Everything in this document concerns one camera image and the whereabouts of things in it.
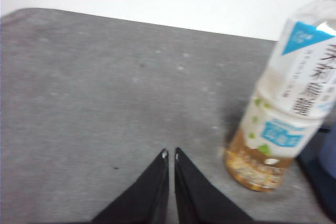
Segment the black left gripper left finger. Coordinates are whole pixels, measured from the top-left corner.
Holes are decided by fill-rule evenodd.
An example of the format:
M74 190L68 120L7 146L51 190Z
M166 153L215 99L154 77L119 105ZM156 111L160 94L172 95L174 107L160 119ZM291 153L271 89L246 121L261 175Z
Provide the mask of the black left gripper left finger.
M138 179L93 223L165 223L169 199L169 153L160 151Z

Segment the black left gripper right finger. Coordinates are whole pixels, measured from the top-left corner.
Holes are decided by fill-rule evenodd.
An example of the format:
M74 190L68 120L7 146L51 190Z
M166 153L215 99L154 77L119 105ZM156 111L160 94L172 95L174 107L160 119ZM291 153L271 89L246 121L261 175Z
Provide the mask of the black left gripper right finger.
M175 150L174 186L179 223L253 223L202 174L181 148Z

